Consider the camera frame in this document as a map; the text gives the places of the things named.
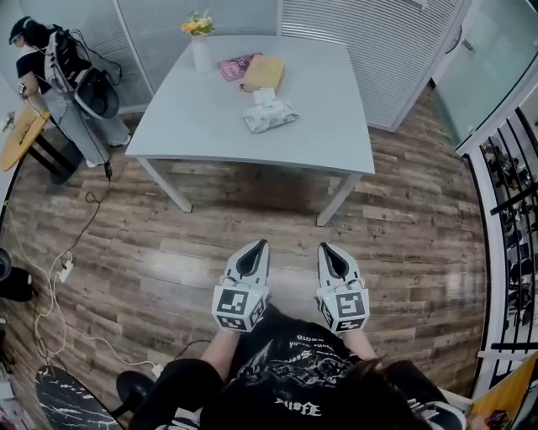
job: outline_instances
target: black marble mat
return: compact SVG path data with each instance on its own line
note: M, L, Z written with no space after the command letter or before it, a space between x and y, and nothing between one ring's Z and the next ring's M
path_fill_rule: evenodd
M121 430L110 412L78 380L55 366L43 366L35 375L41 409L55 430Z

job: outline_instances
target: pink book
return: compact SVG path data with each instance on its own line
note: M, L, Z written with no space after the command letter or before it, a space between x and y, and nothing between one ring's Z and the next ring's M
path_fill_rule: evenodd
M242 55L241 57L232 58L219 62L219 70L228 82L240 79L245 75L246 69L251 65L254 55L261 55L261 52L254 54Z

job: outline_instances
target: wooden floor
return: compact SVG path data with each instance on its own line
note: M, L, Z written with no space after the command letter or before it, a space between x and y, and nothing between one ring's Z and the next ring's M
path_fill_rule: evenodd
M339 178L275 166L166 162L194 205L181 212L124 150L113 152L108 199L73 250L75 269L56 286L68 324L103 336L130 361L165 364L194 339L211 338L214 285L226 260L258 238L272 250L273 302L295 317L323 323L314 304L316 249L330 241L359 262L370 290L366 331L386 361L413 360L436 384L466 394L479 349L485 257L477 196L467 165L450 147L426 92L397 134L371 130L376 175L364 178L325 228L316 213ZM28 256L47 271L69 248L107 181L82 165L64 186L24 160L9 207ZM8 215L1 245L32 272L45 311L45 280L23 258ZM32 337L34 303L2 300L14 389L40 427L34 392L40 366ZM61 317L41 331L61 346ZM200 354L193 348L187 356ZM108 408L119 405L115 377L131 369L102 342L69 331L60 354L67 369ZM137 368L150 374L150 366Z

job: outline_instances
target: black cap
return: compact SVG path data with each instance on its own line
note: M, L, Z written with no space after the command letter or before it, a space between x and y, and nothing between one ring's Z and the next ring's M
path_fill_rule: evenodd
M11 34L9 35L9 44L10 45L13 44L15 42L15 40L17 40L17 38L24 33L24 24L29 19L31 19L31 17L24 17L24 18L21 18L19 21L17 21L15 23L15 25L11 29Z

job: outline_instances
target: black cable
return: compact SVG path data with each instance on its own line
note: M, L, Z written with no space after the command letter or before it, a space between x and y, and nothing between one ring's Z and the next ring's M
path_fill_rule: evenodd
M96 197L95 197L95 194L93 194L93 192L91 191L88 191L86 193L86 196L85 196L85 199L86 199L86 203L97 203L97 207L95 209L95 212L93 213L92 217L90 218L90 220L86 223L86 225L84 226L84 228L82 229L82 231L78 234L78 236L76 236L76 239L75 239L75 242L73 243L73 245L71 245L66 251L64 251L62 254L61 254L61 257L63 257L65 254L67 254L68 252L70 252L73 248L75 248L77 245L78 245L78 241L81 239L82 235L84 234L84 232L87 230L88 227L90 227L90 224L92 223L92 221L95 219L95 217L98 215L99 213L99 209L101 209L101 203L104 202L104 200L108 197L108 194L110 193L110 186L111 186L112 182L110 181L110 178L108 178L108 187L107 187L107 190L105 191L105 193L103 194L103 197L101 197L101 200L98 200Z
M183 348L179 353L177 353L173 361L176 361L177 359L181 358L181 356L184 355L192 345L194 345L195 343L201 343L201 342L211 343L210 340L206 340L206 339L193 340L192 342L187 343L187 346Z
M57 81L58 80L58 77L56 76L56 68L54 67L54 65L52 66L52 72L54 73L54 79ZM66 116L67 114L67 111L69 110L69 103L66 103L66 110L64 111L64 113L61 115L60 119L58 120L58 128L60 127L60 124L61 124L61 120Z
M121 83L121 81L122 81L122 79L124 77L124 69L123 69L123 67L119 63L117 63L116 61L109 60L108 58L103 57L97 51L95 51L95 50L91 49L90 47L88 47L88 45L86 43L86 40L84 39L84 36L82 35L81 30L74 29L74 30L71 30L70 33L76 34L78 37L81 38L80 40L76 40L75 38L73 38L73 40L75 40L75 41L77 41L79 43L82 43L82 46L83 46L84 49L89 50L90 52L92 52L93 54L98 56L101 60L105 61L106 63L112 64L112 65L115 65L116 67L118 67L118 81L117 82L114 82L112 80L112 77L110 76L110 74L108 74L111 77L110 83L112 85L114 85L115 87L117 87Z
M52 60L53 60L52 67L53 67L53 71L54 71L54 76L56 78L56 65L54 64L55 59L53 58ZM98 144L95 142L95 140L93 140L92 133L90 132L89 128L86 125L86 122L84 121L84 117L82 115L81 109L80 109L78 103L76 102L75 98L73 97L73 95L69 91L69 87L70 87L69 82L67 81L67 79L63 75L63 73L61 73L60 76L61 76L61 79L64 82L64 85L66 86L66 94L67 94L67 96L71 99L71 102L73 103L73 107L75 108L76 113L78 114L78 117L81 119L82 125L84 126L84 129L86 130L87 135L89 136L90 140L93 142L93 145L95 146L95 149L98 151L99 155L101 156L101 159L103 160L103 163L104 163L104 166L105 166L104 167L105 175L107 176L108 180L110 181L110 177L112 176L112 170L110 168L110 163L108 163L108 161L105 160L104 155L101 152L101 150L99 149Z

